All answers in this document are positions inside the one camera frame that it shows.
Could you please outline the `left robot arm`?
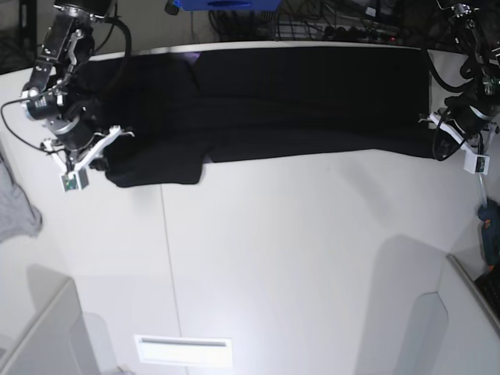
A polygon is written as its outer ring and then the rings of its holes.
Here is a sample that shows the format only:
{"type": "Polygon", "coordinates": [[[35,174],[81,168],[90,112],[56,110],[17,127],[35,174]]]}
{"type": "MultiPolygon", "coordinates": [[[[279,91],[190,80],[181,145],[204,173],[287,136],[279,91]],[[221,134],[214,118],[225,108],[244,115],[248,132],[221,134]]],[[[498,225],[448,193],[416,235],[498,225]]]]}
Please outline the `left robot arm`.
{"type": "Polygon", "coordinates": [[[460,75],[466,81],[459,86],[448,84],[440,76],[426,46],[421,52],[431,76],[438,85],[451,93],[445,107],[438,113],[432,145],[433,156],[444,161],[455,149],[441,143],[439,133],[445,129],[458,133],[459,147],[484,155],[487,141],[495,133],[494,119],[499,115],[499,2],[498,1],[438,1],[451,24],[451,36],[457,48],[466,56],[460,75]]]}

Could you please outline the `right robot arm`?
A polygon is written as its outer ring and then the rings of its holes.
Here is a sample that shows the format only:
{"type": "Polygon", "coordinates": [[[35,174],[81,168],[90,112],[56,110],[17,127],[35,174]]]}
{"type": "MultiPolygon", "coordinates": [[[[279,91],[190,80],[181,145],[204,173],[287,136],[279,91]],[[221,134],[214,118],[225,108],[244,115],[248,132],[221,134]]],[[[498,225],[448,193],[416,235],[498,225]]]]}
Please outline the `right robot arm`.
{"type": "Polygon", "coordinates": [[[101,120],[102,105],[123,81],[132,55],[129,27],[120,19],[115,1],[56,1],[55,18],[34,60],[28,82],[16,103],[29,120],[42,121],[52,134],[47,145],[17,141],[47,156],[64,153],[65,174],[91,168],[108,169],[105,149],[125,134],[120,126],[101,120]],[[93,37],[94,24],[120,30],[125,42],[123,58],[99,89],[81,87],[79,81],[91,58],[101,50],[93,37]]]}

